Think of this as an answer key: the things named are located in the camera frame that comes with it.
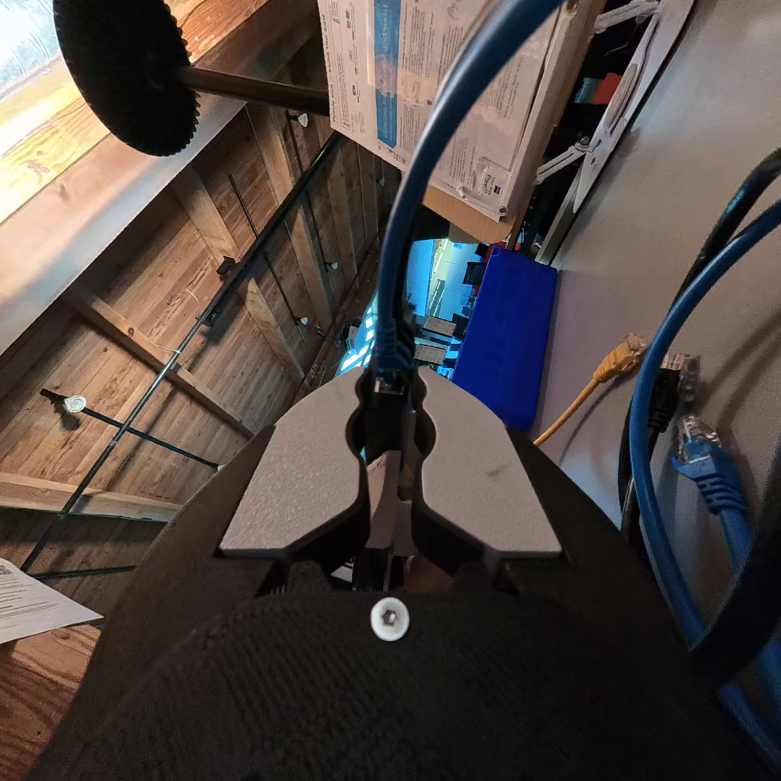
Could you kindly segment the metal ceiling pipe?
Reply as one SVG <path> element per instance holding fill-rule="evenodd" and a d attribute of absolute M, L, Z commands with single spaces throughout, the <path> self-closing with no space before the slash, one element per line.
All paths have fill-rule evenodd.
<path fill-rule="evenodd" d="M 330 135 L 327 142 L 321 147 L 310 166 L 302 172 L 299 180 L 294 184 L 288 196 L 282 204 L 273 213 L 263 231 L 259 234 L 255 243 L 251 246 L 244 258 L 229 271 L 226 280 L 223 282 L 215 296 L 210 300 L 204 311 L 196 318 L 194 326 L 183 338 L 181 344 L 174 349 L 172 356 L 162 366 L 151 385 L 145 390 L 140 400 L 133 406 L 125 421 L 106 444 L 103 452 L 97 457 L 90 469 L 87 471 L 81 482 L 74 489 L 72 494 L 64 503 L 63 508 L 58 512 L 57 517 L 52 521 L 43 532 L 41 539 L 24 560 L 21 569 L 27 573 L 40 557 L 55 531 L 59 530 L 63 523 L 73 514 L 73 509 L 78 505 L 92 480 L 98 474 L 103 464 L 116 449 L 122 438 L 129 431 L 135 419 L 142 413 L 144 407 L 149 403 L 154 393 L 164 380 L 170 378 L 174 368 L 179 366 L 179 359 L 184 350 L 190 345 L 199 329 L 204 326 L 213 326 L 227 309 L 229 303 L 236 297 L 243 286 L 249 284 L 253 277 L 257 262 L 264 258 L 266 246 L 272 236 L 276 233 L 281 223 L 288 217 L 288 213 L 298 205 L 303 194 L 307 194 L 308 186 L 314 176 L 325 170 L 325 165 L 331 157 L 340 149 L 345 142 L 345 137 L 338 132 Z"/>

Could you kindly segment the white printed board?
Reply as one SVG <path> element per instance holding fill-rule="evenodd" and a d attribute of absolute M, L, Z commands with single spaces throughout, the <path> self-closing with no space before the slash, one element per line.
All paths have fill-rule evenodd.
<path fill-rule="evenodd" d="M 633 115 L 662 69 L 688 20 L 694 1 L 662 1 L 630 59 L 584 155 L 572 209 L 578 212 Z"/>

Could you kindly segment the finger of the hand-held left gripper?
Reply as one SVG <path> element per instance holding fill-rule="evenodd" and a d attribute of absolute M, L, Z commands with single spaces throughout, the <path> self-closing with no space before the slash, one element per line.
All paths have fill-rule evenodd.
<path fill-rule="evenodd" d="M 370 531 L 366 548 L 418 552 L 412 539 L 412 503 L 398 496 L 401 452 L 387 451 L 367 468 Z"/>

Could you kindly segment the person's left hand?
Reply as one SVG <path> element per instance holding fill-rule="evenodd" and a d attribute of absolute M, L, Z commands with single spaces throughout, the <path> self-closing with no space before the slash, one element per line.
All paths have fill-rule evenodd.
<path fill-rule="evenodd" d="M 405 561 L 404 588 L 409 593 L 449 593 L 453 577 L 421 554 Z"/>

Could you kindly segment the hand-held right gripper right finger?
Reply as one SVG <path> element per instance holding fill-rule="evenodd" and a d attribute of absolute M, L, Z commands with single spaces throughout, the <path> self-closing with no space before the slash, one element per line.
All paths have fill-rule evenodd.
<path fill-rule="evenodd" d="M 412 539 L 449 575 L 469 562 L 553 560 L 561 542 L 503 422 L 463 388 L 420 367 L 413 387 L 422 460 Z"/>

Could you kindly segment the white metal bracket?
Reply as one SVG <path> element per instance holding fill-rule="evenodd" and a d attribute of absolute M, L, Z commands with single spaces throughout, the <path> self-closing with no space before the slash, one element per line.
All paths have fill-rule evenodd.
<path fill-rule="evenodd" d="M 603 34 L 609 28 L 624 24 L 630 20 L 639 21 L 654 15 L 659 9 L 659 1 L 631 1 L 611 11 L 599 15 L 593 26 L 593 35 Z"/>
<path fill-rule="evenodd" d="M 560 172 L 567 166 L 581 160 L 589 151 L 591 139 L 586 136 L 582 137 L 578 142 L 569 146 L 561 154 L 556 155 L 549 161 L 544 162 L 537 170 L 536 176 L 533 180 L 533 185 L 536 187 L 543 181 L 552 177 L 557 172 Z"/>

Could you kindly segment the blue plastic bin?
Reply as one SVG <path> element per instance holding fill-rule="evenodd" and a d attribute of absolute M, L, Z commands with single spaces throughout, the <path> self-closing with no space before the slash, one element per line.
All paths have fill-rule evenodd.
<path fill-rule="evenodd" d="M 494 245 L 451 376 L 523 432 L 537 414 L 556 288 L 554 268 Z"/>

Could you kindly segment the white paper sheet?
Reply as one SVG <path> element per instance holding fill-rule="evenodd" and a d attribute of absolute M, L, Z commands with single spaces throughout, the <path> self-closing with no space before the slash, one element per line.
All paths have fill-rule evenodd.
<path fill-rule="evenodd" d="M 1 645 L 103 616 L 1 560 Z"/>

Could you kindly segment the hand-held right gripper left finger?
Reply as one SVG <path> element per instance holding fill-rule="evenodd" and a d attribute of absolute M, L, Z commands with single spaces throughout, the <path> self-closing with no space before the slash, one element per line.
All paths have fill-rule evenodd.
<path fill-rule="evenodd" d="M 279 419 L 220 542 L 224 557 L 347 561 L 365 547 L 364 375 L 337 376 Z"/>

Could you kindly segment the large paned window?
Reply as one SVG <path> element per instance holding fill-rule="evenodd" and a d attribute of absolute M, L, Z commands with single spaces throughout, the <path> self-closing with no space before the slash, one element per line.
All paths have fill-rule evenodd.
<path fill-rule="evenodd" d="M 369 364 L 375 345 L 376 295 L 372 297 L 361 317 L 348 319 L 339 332 L 342 354 L 337 376 Z"/>

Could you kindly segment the wooden panel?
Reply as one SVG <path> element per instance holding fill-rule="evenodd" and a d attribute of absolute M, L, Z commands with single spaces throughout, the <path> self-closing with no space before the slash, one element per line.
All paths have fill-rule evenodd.
<path fill-rule="evenodd" d="M 21 779 L 70 707 L 101 630 L 49 630 L 2 645 L 1 779 Z"/>

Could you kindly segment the black network switch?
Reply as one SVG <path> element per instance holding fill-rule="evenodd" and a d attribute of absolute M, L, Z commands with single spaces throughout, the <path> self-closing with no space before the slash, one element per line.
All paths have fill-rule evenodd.
<path fill-rule="evenodd" d="M 387 452 L 405 451 L 409 399 L 396 392 L 372 391 L 364 415 L 366 465 L 376 462 Z"/>

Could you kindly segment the grey desk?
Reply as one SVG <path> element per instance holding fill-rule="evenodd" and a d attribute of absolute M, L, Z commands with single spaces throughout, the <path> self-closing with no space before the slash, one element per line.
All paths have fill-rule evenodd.
<path fill-rule="evenodd" d="M 659 82 L 600 173 L 553 265 L 555 317 L 532 431 L 567 408 L 628 333 L 654 336 L 708 234 L 780 142 L 780 2 L 696 2 Z M 689 317 L 697 413 L 758 519 L 779 442 L 779 229 Z"/>

